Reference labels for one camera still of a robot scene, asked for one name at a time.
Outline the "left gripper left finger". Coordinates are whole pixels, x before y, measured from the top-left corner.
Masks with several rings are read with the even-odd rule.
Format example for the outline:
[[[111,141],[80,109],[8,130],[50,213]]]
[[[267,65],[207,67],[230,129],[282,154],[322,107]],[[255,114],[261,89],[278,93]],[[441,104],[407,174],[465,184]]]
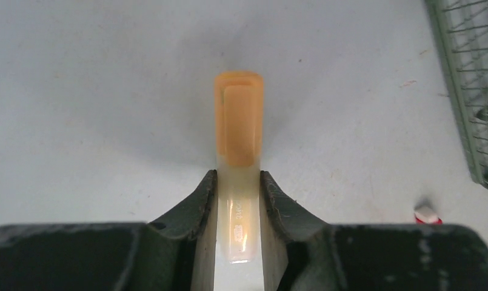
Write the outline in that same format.
[[[212,290],[217,172],[151,222],[0,226],[0,290]]]

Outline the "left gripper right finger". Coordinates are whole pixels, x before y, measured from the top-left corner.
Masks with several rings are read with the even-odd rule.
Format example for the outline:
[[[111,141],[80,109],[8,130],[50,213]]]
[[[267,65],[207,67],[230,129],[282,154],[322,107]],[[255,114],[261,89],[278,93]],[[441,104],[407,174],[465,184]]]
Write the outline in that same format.
[[[260,173],[266,290],[488,290],[488,247],[456,224],[330,224]]]

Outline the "yellow orange highlighter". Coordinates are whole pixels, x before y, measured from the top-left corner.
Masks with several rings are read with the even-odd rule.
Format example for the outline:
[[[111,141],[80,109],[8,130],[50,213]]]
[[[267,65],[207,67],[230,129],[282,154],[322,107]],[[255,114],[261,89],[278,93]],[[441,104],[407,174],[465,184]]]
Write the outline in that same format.
[[[259,237],[259,176],[264,81],[229,71],[214,82],[218,242],[231,264],[254,259]]]

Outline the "red cap marker upper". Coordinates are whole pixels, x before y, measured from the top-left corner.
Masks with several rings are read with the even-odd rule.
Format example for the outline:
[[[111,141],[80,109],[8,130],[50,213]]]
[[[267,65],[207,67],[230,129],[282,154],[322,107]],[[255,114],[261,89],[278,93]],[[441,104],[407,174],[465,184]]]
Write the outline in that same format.
[[[414,210],[414,219],[417,224],[442,224],[442,219],[429,206],[419,206]]]

